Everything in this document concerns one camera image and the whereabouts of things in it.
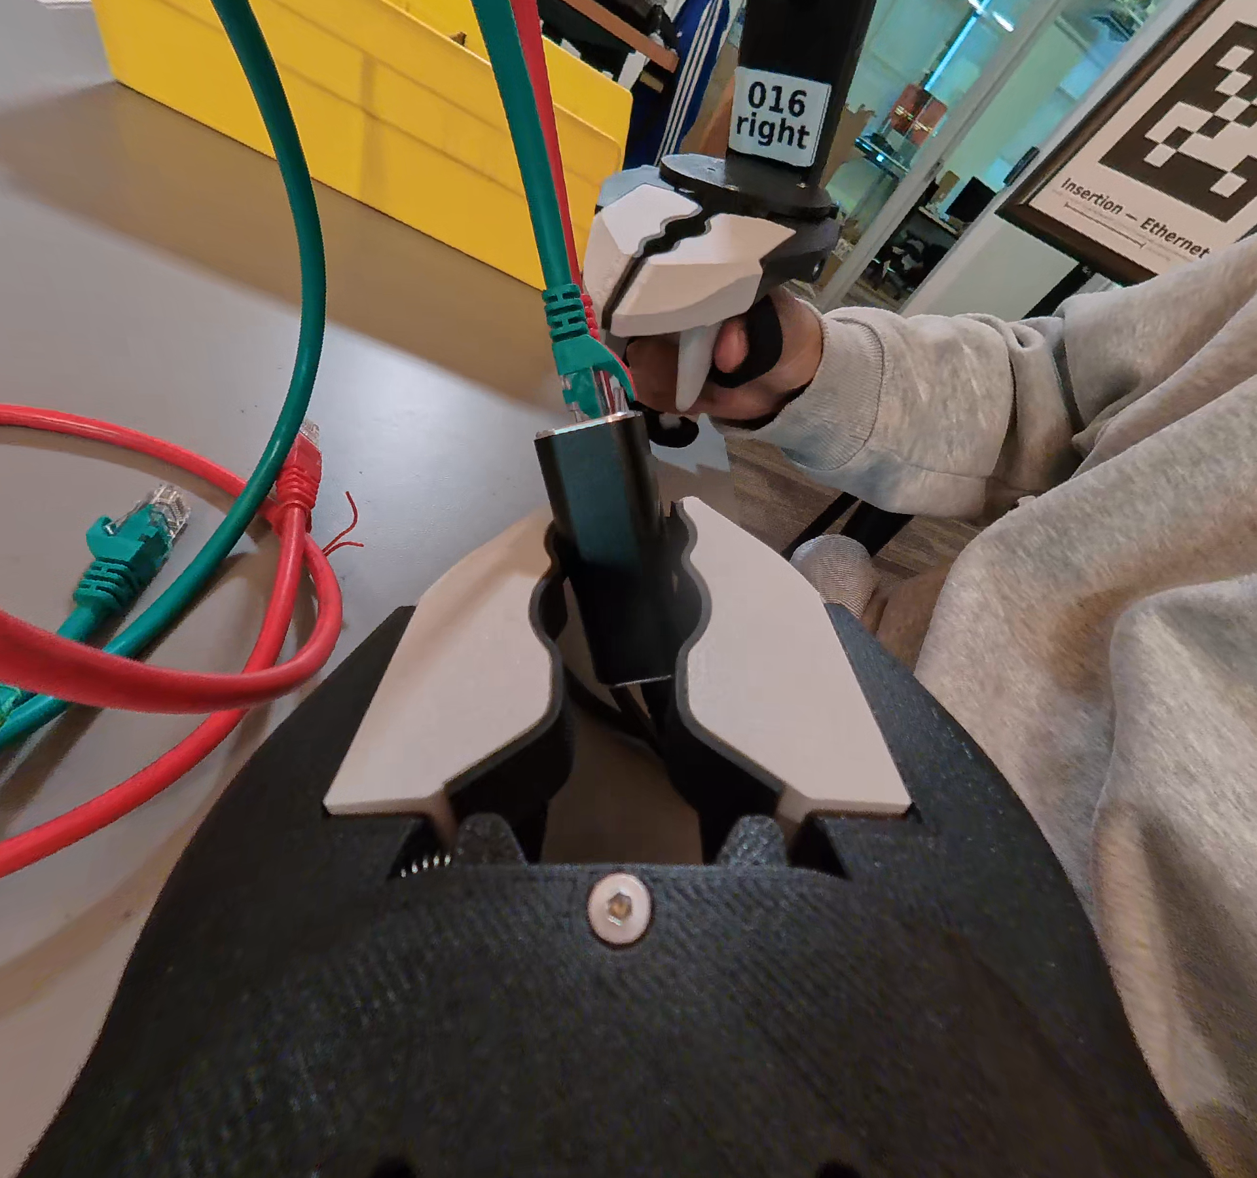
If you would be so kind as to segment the grey desk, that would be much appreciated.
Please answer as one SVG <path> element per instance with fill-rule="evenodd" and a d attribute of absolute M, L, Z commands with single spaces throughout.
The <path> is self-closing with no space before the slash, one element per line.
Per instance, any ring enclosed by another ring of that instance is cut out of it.
<path fill-rule="evenodd" d="M 299 270 L 275 163 L 113 83 L 89 7 L 3 0 L 3 402 L 113 422 L 248 475 L 284 401 Z M 535 290 L 324 187 L 329 323 L 309 418 L 324 459 L 313 529 L 359 510 L 331 561 L 337 662 L 400 605 L 539 506 L 532 441 L 568 421 Z M 228 507 L 204 482 L 115 449 L 3 431 L 3 609 L 49 630 L 84 534 L 160 482 L 192 517 L 176 575 Z M 247 539 L 157 647 L 168 667 L 237 671 L 275 539 Z M 187 841 L 307 690 L 251 714 L 124 821 L 3 881 L 3 1176 L 20 1170 L 108 1013 Z M 546 859 L 699 858 L 695 815 L 640 747 L 578 717 L 576 767 Z M 129 778 L 196 721 L 72 713 L 3 759 L 3 834 Z"/>

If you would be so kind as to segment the person's right forearm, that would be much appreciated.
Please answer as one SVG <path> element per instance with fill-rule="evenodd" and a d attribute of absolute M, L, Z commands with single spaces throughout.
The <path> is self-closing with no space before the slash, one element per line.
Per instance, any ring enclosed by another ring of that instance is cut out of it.
<path fill-rule="evenodd" d="M 807 387 L 772 417 L 718 430 L 778 449 L 815 482 L 891 513 L 990 522 L 1079 465 L 1085 422 L 1061 316 L 822 314 Z"/>

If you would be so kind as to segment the person's grey sweatshirt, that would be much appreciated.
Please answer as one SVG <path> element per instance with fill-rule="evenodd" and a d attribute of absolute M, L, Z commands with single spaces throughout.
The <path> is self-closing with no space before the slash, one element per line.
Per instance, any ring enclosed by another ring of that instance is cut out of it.
<path fill-rule="evenodd" d="M 958 558 L 919 679 L 1077 886 L 1193 1142 L 1254 1176 L 1254 238 L 1058 315 L 1079 465 Z"/>

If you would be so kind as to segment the person's right hand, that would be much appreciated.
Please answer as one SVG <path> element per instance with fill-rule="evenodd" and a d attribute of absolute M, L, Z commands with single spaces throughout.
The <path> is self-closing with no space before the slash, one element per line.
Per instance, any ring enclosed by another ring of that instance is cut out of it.
<path fill-rule="evenodd" d="M 628 342 L 626 355 L 638 401 L 659 414 L 706 417 L 734 430 L 758 430 L 770 423 L 814 381 L 825 335 L 822 315 L 808 302 L 784 288 L 775 290 L 771 299 L 782 330 L 782 354 L 772 370 L 736 389 L 706 382 L 692 405 L 679 411 L 676 338 L 636 338 Z"/>

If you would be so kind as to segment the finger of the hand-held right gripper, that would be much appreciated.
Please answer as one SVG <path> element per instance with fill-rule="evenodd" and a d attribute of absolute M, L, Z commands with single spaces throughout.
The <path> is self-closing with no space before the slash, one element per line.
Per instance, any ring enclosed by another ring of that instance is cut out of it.
<path fill-rule="evenodd" d="M 643 183 L 594 216 L 584 286 L 599 318 L 698 318 L 699 290 L 682 286 L 675 254 L 710 232 L 710 216 L 679 192 Z"/>
<path fill-rule="evenodd" d="M 710 232 L 682 248 L 682 286 L 699 290 L 698 318 L 600 318 L 603 334 L 644 338 L 683 333 L 744 312 L 760 286 L 762 262 L 794 236 L 794 228 L 767 219 L 715 214 Z"/>

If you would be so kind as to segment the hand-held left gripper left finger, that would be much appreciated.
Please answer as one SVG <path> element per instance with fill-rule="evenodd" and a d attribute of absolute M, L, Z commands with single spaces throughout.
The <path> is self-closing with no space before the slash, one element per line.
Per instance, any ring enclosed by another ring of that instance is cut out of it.
<path fill-rule="evenodd" d="M 530 513 L 422 594 L 324 794 L 329 815 L 544 815 L 574 763 L 551 523 Z"/>

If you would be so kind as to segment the framed marker sign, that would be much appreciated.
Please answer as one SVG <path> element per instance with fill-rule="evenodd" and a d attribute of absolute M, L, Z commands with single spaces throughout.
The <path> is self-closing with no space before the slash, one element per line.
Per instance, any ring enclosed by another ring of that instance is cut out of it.
<path fill-rule="evenodd" d="M 1256 0 L 1197 0 L 999 216 L 1130 286 L 1256 226 Z"/>

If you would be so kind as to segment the person's grey shoe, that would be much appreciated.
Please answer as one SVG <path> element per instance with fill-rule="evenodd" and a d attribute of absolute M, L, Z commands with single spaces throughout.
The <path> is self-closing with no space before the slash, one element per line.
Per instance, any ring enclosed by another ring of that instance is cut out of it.
<path fill-rule="evenodd" d="M 878 589 L 878 573 L 869 551 L 846 535 L 818 535 L 800 545 L 790 563 L 826 605 L 839 605 L 857 619 Z"/>

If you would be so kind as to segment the yellow storage bin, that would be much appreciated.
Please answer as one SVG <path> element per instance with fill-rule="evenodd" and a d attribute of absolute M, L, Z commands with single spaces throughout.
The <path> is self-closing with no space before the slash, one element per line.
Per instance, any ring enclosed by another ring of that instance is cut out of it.
<path fill-rule="evenodd" d="M 315 180 L 540 290 L 511 136 L 470 0 L 248 0 Z M 261 154 L 209 0 L 92 0 L 113 78 Z"/>

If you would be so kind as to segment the red twist tie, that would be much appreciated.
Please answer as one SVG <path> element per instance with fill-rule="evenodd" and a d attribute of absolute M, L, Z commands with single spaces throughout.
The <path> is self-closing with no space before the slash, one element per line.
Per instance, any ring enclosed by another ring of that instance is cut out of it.
<path fill-rule="evenodd" d="M 340 549 L 364 549 L 364 543 L 359 539 L 355 539 L 355 533 L 360 519 L 357 503 L 348 490 L 344 491 L 344 499 L 348 505 L 351 519 L 343 530 L 340 530 L 324 546 L 321 546 L 320 553 L 324 558 L 329 558 Z"/>

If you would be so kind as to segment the black chair base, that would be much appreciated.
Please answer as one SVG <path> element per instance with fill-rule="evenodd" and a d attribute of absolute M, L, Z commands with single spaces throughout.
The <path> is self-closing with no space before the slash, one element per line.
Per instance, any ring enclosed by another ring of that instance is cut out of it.
<path fill-rule="evenodd" d="M 806 525 L 779 554 L 783 558 L 792 558 L 807 542 L 827 535 L 830 529 L 841 523 L 843 515 L 846 522 L 842 525 L 839 534 L 857 542 L 871 558 L 877 557 L 914 518 L 911 514 L 879 510 L 866 502 L 857 501 L 854 495 L 841 494 Z"/>

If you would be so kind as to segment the blue striped jacket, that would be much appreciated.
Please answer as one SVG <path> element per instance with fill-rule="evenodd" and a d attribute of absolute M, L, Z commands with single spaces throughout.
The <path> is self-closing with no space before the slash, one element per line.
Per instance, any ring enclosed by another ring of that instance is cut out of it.
<path fill-rule="evenodd" d="M 632 87 L 622 167 L 656 164 L 678 154 L 698 118 L 731 20 L 731 0 L 684 0 L 674 22 L 679 64 L 647 63 Z"/>

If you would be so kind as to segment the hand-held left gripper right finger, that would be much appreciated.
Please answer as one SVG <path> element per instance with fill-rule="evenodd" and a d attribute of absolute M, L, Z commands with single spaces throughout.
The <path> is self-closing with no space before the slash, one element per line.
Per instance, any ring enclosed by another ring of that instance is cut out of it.
<path fill-rule="evenodd" d="M 911 798 L 821 594 L 696 497 L 675 506 L 699 618 L 675 674 L 683 730 L 778 821 L 902 818 Z"/>

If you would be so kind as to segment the black ethernet adapter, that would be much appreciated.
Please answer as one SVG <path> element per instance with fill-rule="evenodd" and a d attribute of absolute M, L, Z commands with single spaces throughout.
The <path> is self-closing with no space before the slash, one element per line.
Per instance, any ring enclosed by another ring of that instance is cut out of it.
<path fill-rule="evenodd" d="M 607 687 L 670 679 L 680 638 L 644 417 L 542 433 L 535 453 L 594 675 Z"/>

